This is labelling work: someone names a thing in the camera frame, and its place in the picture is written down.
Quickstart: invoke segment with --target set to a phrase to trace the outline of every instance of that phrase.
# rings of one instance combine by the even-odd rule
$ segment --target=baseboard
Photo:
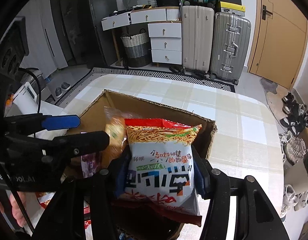
[[[299,93],[294,88],[291,89],[291,93],[294,95],[296,101],[299,104],[304,104],[304,102],[303,102],[302,98],[300,97]]]

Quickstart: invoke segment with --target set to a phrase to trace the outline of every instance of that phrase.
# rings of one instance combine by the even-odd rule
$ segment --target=black refrigerator
[[[116,0],[50,0],[57,36],[68,65],[89,68],[117,61],[111,31],[102,19],[117,10]]]

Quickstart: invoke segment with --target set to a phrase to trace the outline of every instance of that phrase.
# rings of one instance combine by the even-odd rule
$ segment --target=checkered tablecloth
[[[64,109],[63,114],[78,116],[104,89],[178,107],[216,121],[209,162],[228,176],[256,178],[277,212],[283,199],[283,162],[275,119],[261,102],[232,92],[167,79],[113,75],[102,76],[85,87]],[[65,134],[53,131],[45,135]],[[234,230],[235,207],[229,228]],[[206,216],[208,202],[200,200],[200,212]],[[202,228],[185,225],[180,239],[199,239]]]

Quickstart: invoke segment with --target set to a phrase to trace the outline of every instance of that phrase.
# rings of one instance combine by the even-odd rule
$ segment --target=door frame
[[[253,60],[254,60],[254,56],[255,56],[255,52],[256,52],[256,46],[258,44],[258,40],[259,40],[259,36],[260,35],[264,35],[265,36],[265,32],[260,32],[260,25],[261,25],[261,15],[262,15],[262,0],[256,0],[256,20],[255,20],[255,29],[254,29],[254,36],[253,36],[253,42],[252,42],[252,47],[251,47],[251,52],[250,52],[250,56],[248,59],[248,72],[255,74],[256,75],[256,69],[255,67],[252,68],[252,64],[253,64]],[[306,33],[306,37],[305,37],[305,43],[304,43],[304,47],[303,47],[303,53],[302,53],[302,57],[298,66],[298,69],[294,75],[294,79],[289,87],[289,89],[291,90],[296,82],[296,79],[299,75],[301,66],[303,64],[303,60],[305,57],[305,52],[307,49],[307,41],[308,41],[308,22],[307,22],[307,33]]]

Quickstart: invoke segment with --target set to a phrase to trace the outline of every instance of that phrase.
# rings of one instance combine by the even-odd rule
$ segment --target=rug
[[[213,88],[218,88],[221,90],[226,90],[235,93],[235,86],[231,84],[227,84],[222,81],[216,81],[211,79],[198,79],[192,77],[191,75],[186,74],[178,74],[167,71],[160,70],[146,70],[146,69],[123,69],[116,67],[109,68],[100,68],[95,67],[89,73],[87,73],[81,80],[79,80],[75,85],[72,86],[70,90],[68,90],[56,103],[56,106],[60,106],[63,101],[68,98],[77,88],[83,89],[90,82],[99,78],[103,75],[107,74],[121,74],[121,75],[133,75],[133,76],[143,76],[143,77],[156,77],[156,78],[164,78],[170,80],[177,80],[187,83],[193,83]]]
[[[284,106],[282,98],[288,94],[289,90],[266,78],[261,78],[260,83],[265,91],[267,104],[269,105],[275,119],[280,123],[280,119],[287,117],[287,115],[282,111]]]

